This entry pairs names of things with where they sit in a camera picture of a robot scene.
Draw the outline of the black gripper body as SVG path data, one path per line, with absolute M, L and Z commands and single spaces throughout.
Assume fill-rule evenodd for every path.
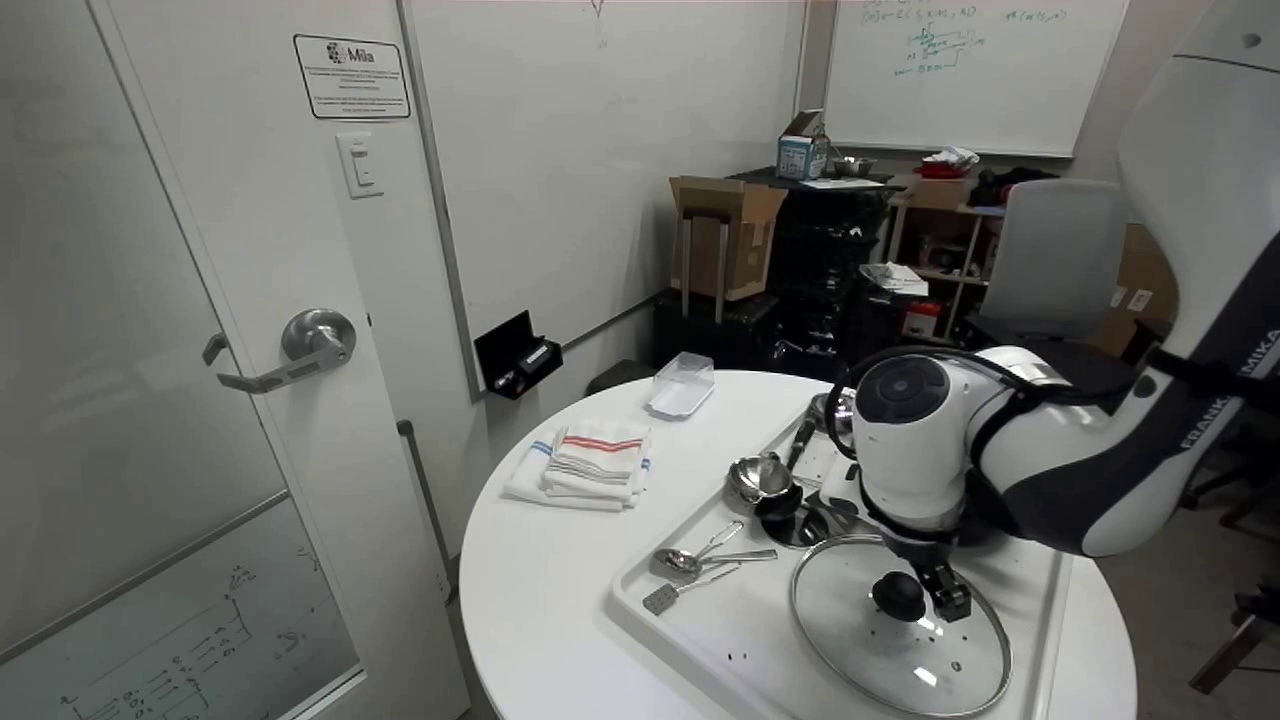
M 919 618 L 925 613 L 937 613 L 939 618 L 964 618 L 974 613 L 974 589 L 952 572 L 939 545 L 887 535 L 887 550 L 905 559 L 905 572 L 875 580 L 875 605 L 891 618 Z

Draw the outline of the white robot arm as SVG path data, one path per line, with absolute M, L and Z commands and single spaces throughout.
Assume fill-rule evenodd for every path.
M 875 595 L 960 618 L 967 522 L 1076 555 L 1166 528 L 1240 408 L 1276 404 L 1280 0 L 1210 0 L 1122 133 L 1122 193 L 1178 280 L 1178 317 L 1106 386 L 1004 338 L 887 346 L 841 374 L 825 419 L 861 502 L 907 565 Z

